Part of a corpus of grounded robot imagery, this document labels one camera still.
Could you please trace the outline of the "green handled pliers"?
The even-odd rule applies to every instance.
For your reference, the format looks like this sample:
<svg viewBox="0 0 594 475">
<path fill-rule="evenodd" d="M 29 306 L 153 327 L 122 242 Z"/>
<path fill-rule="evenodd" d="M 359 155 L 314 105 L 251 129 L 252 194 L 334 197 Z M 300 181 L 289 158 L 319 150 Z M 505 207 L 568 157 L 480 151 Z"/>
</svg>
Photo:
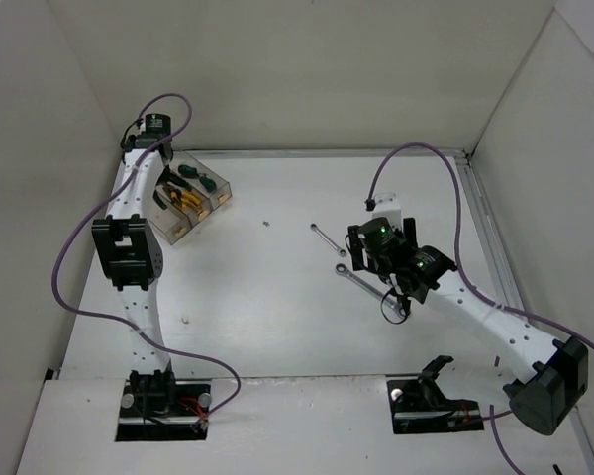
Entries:
<svg viewBox="0 0 594 475">
<path fill-rule="evenodd" d="M 166 166 L 157 180 L 152 197 L 162 210 L 167 209 L 167 203 L 184 210 L 188 205 L 184 202 L 183 192 L 190 190 L 191 185 Z"/>
</svg>

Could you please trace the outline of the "green stubby flathead screwdriver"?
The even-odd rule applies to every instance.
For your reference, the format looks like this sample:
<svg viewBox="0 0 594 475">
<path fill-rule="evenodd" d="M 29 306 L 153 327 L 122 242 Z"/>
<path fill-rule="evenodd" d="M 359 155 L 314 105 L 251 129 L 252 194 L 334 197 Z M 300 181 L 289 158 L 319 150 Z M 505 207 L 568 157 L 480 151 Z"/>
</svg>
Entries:
<svg viewBox="0 0 594 475">
<path fill-rule="evenodd" d="M 188 179 L 195 179 L 199 177 L 197 168 L 187 164 L 178 165 L 177 172 L 180 176 Z"/>
</svg>

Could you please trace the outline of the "large silver ratchet wrench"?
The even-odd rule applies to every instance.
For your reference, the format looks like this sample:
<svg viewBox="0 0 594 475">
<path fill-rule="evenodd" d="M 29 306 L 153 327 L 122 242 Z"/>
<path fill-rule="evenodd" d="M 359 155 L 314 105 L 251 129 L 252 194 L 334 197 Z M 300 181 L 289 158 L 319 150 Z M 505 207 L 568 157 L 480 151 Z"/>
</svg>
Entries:
<svg viewBox="0 0 594 475">
<path fill-rule="evenodd" d="M 358 286 L 361 290 L 365 291 L 371 297 L 374 297 L 379 302 L 387 304 L 387 306 L 396 313 L 402 320 L 408 317 L 408 312 L 403 308 L 403 305 L 390 293 L 383 293 L 376 289 L 374 286 L 356 276 L 351 272 L 344 264 L 338 263 L 335 265 L 335 272 L 338 276 L 341 276 L 348 281 Z"/>
</svg>

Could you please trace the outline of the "yellow needle-nose pliers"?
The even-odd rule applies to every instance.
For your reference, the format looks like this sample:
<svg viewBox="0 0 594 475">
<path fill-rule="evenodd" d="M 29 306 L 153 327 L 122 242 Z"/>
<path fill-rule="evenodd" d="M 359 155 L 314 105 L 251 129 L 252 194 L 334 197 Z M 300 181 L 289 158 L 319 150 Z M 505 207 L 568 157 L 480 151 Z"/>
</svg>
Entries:
<svg viewBox="0 0 594 475">
<path fill-rule="evenodd" d="M 189 200 L 193 200 L 196 203 L 198 203 L 198 202 L 201 203 L 201 200 L 190 191 L 179 189 L 179 188 L 177 188 L 173 185 L 167 184 L 167 183 L 162 184 L 161 187 L 162 187 L 163 191 L 165 192 L 165 194 L 167 195 L 167 197 L 169 198 L 169 200 L 170 200 L 170 195 L 174 194 L 179 197 L 184 196 L 185 198 L 187 198 Z"/>
</svg>

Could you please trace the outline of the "green stubby Phillips screwdriver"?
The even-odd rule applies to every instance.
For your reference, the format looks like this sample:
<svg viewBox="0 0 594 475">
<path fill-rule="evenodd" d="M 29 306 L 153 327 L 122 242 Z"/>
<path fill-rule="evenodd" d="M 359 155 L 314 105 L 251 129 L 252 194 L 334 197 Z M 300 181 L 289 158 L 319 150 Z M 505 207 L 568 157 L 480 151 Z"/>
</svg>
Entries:
<svg viewBox="0 0 594 475">
<path fill-rule="evenodd" d="M 208 193 L 214 193 L 217 190 L 216 182 L 206 174 L 200 175 L 198 180 Z"/>
</svg>

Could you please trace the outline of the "yellow black cutting pliers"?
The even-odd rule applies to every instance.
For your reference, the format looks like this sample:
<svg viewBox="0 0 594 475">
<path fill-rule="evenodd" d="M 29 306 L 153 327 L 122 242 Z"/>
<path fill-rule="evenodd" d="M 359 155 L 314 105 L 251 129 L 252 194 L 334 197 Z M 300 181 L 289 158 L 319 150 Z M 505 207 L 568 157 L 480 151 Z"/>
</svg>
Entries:
<svg viewBox="0 0 594 475">
<path fill-rule="evenodd" d="M 200 202 L 196 203 L 193 200 L 185 198 L 184 196 L 179 197 L 177 195 L 171 194 L 170 200 L 175 206 L 177 206 L 180 209 L 193 209 L 198 211 L 202 208 Z"/>
</svg>

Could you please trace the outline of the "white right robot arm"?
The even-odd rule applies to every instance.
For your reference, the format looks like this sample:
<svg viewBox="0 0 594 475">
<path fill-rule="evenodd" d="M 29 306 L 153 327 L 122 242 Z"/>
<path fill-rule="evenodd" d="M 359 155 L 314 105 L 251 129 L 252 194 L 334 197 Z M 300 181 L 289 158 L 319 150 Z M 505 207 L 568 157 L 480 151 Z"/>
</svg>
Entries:
<svg viewBox="0 0 594 475">
<path fill-rule="evenodd" d="M 418 244 L 416 222 L 401 216 L 395 194 L 367 199 L 366 210 L 370 220 L 347 229 L 353 268 L 386 284 L 405 315 L 418 302 L 463 325 L 511 370 L 500 392 L 517 419 L 541 435 L 554 434 L 587 390 L 587 347 L 483 302 L 450 257 Z"/>
</svg>

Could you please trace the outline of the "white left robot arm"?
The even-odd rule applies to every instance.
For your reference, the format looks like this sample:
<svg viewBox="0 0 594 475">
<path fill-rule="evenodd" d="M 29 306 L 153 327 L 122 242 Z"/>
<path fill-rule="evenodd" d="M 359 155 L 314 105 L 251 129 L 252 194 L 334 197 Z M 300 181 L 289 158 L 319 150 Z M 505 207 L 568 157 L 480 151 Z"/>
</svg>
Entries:
<svg viewBox="0 0 594 475">
<path fill-rule="evenodd" d="M 162 348 L 157 284 L 163 271 L 163 253 L 149 225 L 148 213 L 158 179 L 172 158 L 171 118 L 150 113 L 140 131 L 124 145 L 123 190 L 91 226 L 104 275 L 122 302 L 130 323 L 133 365 L 129 384 L 143 392 L 143 404 L 154 414 L 169 414 L 178 391 L 171 357 Z"/>
</svg>

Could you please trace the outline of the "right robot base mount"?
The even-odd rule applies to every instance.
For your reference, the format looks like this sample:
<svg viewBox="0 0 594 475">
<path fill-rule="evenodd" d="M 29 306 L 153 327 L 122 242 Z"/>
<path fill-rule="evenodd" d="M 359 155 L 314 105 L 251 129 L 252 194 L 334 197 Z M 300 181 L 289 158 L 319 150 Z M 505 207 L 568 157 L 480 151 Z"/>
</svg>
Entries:
<svg viewBox="0 0 594 475">
<path fill-rule="evenodd" d="M 451 363 L 451 356 L 440 355 L 418 376 L 386 380 L 395 435 L 484 431 L 478 403 L 449 399 L 437 384 L 441 370 Z"/>
</svg>

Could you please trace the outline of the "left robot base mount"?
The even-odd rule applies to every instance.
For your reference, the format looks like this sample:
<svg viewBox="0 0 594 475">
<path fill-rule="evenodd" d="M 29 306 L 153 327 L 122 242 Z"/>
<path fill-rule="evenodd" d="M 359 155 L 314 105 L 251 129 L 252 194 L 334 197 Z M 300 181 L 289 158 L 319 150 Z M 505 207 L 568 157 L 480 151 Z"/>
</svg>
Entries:
<svg viewBox="0 0 594 475">
<path fill-rule="evenodd" d="M 211 384 L 178 380 L 171 370 L 126 380 L 120 400 L 117 442 L 202 441 L 209 431 Z"/>
</svg>

